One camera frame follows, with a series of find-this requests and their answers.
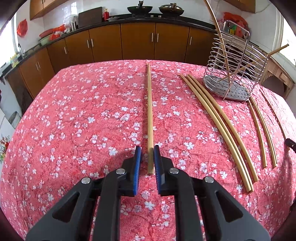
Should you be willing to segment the dark chopstick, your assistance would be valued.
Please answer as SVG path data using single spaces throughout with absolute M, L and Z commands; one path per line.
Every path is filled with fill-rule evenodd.
M 267 102 L 270 110 L 273 112 L 274 117 L 280 127 L 281 133 L 283 135 L 284 140 L 287 139 L 287 134 L 286 134 L 286 130 L 284 128 L 283 122 L 280 119 L 280 115 L 278 114 L 278 112 L 275 110 L 275 105 L 273 104 L 273 102 L 267 97 L 267 95 L 265 94 L 265 92 L 263 90 L 259 90 L 260 93 L 262 94 L 263 98 L 265 99 L 265 101 Z

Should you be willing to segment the lower wooden kitchen cabinets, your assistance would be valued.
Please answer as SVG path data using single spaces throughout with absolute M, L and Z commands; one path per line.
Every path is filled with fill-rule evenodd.
M 167 23 L 123 23 L 84 30 L 27 56 L 1 80 L 26 110 L 61 69 L 113 60 L 166 60 L 206 65 L 214 31 Z

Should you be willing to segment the cream wooden side table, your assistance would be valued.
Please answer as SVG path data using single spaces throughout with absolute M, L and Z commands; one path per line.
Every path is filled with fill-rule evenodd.
M 259 84 L 286 99 L 295 82 L 284 68 L 273 58 L 269 58 Z

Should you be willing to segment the red floral tablecloth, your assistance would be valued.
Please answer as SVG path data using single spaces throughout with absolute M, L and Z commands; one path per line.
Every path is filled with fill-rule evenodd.
M 212 176 L 273 235 L 295 198 L 295 153 L 260 89 L 275 105 L 288 138 L 295 117 L 285 100 L 258 85 L 253 91 L 273 140 L 278 164 L 261 152 L 247 104 L 217 99 L 236 128 L 258 175 L 244 189 L 217 127 L 180 75 L 202 80 L 204 67 L 168 61 L 113 61 L 60 70 L 23 115 L 8 146 L 1 178 L 1 208 L 21 236 L 81 178 L 102 178 L 132 157 L 147 153 L 147 64 L 152 72 L 154 143 L 190 176 Z

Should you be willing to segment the red bag on side table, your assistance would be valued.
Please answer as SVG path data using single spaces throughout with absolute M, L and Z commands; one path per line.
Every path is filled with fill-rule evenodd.
M 237 23 L 241 27 L 248 29 L 248 23 L 247 21 L 241 17 L 240 15 L 235 15 L 229 12 L 224 12 L 223 14 L 224 21 L 230 20 L 233 21 L 234 23 Z

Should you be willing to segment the yellow detergent bottle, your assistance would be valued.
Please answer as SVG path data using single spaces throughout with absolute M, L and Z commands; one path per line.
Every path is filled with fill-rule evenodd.
M 19 56 L 19 54 L 14 54 L 14 56 L 10 58 L 12 68 L 15 68 L 19 64 Z

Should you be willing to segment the green bowl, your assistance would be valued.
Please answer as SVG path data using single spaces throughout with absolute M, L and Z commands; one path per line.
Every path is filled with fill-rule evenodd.
M 48 44 L 51 41 L 51 35 L 48 35 L 46 37 L 43 37 L 39 40 L 39 43 L 41 44 L 41 46 L 44 46 L 46 44 Z

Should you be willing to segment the lidded dark wok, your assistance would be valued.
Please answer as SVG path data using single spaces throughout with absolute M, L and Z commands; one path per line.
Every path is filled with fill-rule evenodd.
M 159 7 L 159 11 L 166 16 L 178 17 L 184 13 L 184 10 L 176 3 L 164 4 Z

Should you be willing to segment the dark cutting board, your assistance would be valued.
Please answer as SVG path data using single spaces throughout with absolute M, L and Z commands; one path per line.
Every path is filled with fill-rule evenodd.
M 83 28 L 90 25 L 101 23 L 102 16 L 102 7 L 83 11 L 78 14 L 78 28 Z

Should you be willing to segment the red sauce bottle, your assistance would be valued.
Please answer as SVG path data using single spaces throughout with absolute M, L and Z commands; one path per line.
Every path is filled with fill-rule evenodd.
M 107 21 L 109 19 L 108 9 L 104 9 L 103 18 L 104 18 L 104 21 Z

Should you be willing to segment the black wok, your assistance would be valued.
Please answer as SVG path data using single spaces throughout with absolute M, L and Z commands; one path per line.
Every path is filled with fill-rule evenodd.
M 144 1 L 139 1 L 137 6 L 129 6 L 127 10 L 133 15 L 146 15 L 152 11 L 153 6 L 145 6 Z

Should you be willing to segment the red plastic bag on wall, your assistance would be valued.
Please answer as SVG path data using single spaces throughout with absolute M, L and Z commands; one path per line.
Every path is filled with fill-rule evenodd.
M 28 31 L 28 22 L 26 19 L 24 19 L 19 22 L 16 32 L 19 37 L 23 38 L 27 34 L 27 31 Z

